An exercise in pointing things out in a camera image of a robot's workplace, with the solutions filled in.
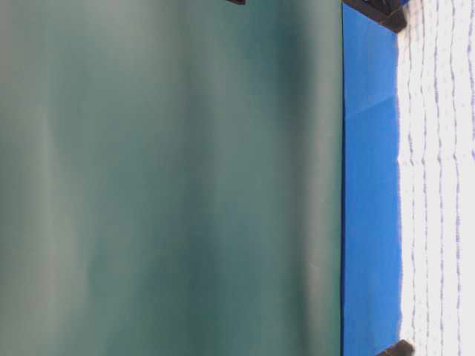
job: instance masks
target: green fabric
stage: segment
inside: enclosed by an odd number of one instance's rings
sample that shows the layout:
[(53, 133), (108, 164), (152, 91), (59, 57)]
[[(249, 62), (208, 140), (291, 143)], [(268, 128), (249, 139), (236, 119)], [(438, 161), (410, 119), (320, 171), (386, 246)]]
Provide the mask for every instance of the green fabric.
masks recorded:
[(339, 355), (337, 1), (0, 3), (0, 355)]

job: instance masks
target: green sheet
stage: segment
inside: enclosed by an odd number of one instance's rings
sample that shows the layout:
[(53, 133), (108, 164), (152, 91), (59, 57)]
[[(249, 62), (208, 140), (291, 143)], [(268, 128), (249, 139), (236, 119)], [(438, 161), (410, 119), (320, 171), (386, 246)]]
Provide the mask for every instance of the green sheet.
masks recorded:
[(0, 3), (0, 355), (339, 355), (337, 1)]

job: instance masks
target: white cloth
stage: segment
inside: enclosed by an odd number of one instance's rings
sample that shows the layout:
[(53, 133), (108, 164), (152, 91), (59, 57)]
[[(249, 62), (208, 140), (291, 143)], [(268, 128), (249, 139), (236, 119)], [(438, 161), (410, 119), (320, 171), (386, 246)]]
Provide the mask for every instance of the white cloth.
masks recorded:
[(474, 0), (410, 0), (399, 48), (400, 337), (475, 355)]

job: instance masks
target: blue panel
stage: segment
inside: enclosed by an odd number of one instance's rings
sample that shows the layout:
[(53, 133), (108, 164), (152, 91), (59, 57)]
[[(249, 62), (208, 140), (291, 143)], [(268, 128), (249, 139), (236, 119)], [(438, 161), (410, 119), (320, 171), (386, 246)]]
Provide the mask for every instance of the blue panel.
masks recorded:
[(396, 36), (344, 6), (344, 355), (398, 340)]

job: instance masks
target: blue mat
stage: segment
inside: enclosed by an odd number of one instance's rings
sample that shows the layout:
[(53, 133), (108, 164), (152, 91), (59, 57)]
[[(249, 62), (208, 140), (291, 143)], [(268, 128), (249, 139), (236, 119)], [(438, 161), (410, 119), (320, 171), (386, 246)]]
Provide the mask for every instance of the blue mat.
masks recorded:
[(343, 354), (398, 340), (396, 35), (344, 5)]

